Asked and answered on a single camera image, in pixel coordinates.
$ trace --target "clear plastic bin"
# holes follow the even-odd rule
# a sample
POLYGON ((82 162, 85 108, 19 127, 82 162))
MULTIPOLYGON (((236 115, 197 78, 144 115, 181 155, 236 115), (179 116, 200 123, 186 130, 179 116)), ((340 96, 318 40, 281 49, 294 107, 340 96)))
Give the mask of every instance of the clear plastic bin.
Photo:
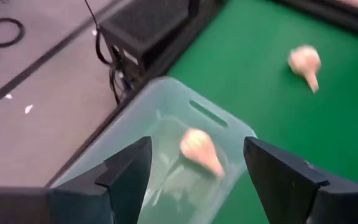
POLYGON ((255 136, 245 123, 174 78, 150 82, 97 141, 64 173, 58 186, 102 163, 143 136, 152 137, 152 170, 139 222, 210 223, 246 170, 244 138, 255 136), (188 128, 206 131, 225 177, 187 160, 180 140, 188 128))

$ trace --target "toy garlic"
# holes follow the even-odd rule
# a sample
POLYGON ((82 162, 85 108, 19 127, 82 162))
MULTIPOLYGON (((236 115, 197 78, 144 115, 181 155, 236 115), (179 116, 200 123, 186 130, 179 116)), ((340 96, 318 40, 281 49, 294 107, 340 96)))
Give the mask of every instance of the toy garlic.
POLYGON ((204 131, 194 128, 187 130, 181 140, 180 150, 186 158, 209 169, 218 177, 224 177, 215 146, 204 131))
POLYGON ((314 47, 304 45, 292 50, 288 58, 288 64, 293 73, 306 79, 313 93, 318 90, 316 74, 320 69, 321 61, 314 47))

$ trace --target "floor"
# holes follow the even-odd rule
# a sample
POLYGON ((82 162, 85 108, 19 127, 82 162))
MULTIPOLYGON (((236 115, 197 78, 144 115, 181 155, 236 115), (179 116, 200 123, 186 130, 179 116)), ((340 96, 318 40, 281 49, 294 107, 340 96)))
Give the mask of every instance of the floor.
MULTIPOLYGON (((113 1, 105 15, 131 0, 113 1)), ((90 2, 94 11, 109 3, 90 2)), ((83 1, 10 0, 0 2, 0 17, 18 19, 26 28, 22 41, 0 49, 1 89, 90 14, 83 1)), ((108 67, 94 52, 93 29, 84 30, 0 100, 0 186, 44 186, 116 107, 108 67)), ((0 41, 14 32, 1 25, 0 41)))

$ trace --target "garlic bulb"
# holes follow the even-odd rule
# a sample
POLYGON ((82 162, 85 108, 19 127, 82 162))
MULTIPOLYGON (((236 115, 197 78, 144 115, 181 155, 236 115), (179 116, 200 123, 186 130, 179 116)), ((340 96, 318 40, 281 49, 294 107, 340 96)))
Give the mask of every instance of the garlic bulb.
POLYGON ((321 61, 314 47, 304 45, 292 50, 288 58, 288 64, 293 73, 306 79, 313 93, 318 90, 316 74, 320 69, 321 61))
POLYGON ((193 128, 187 130, 181 140, 180 150, 186 158, 209 169, 218 177, 224 177, 224 170, 216 156, 215 146, 204 131, 193 128))

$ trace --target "green felt surface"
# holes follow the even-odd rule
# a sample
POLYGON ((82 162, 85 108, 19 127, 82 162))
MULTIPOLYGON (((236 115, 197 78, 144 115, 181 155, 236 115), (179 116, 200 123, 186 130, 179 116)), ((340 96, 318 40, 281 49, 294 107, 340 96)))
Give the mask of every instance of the green felt surface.
MULTIPOLYGON (((264 0, 231 0, 169 73, 250 125, 258 137, 358 181, 358 36, 264 0), (314 95, 287 65, 310 44, 314 95)), ((244 174, 215 223, 268 223, 244 174)))

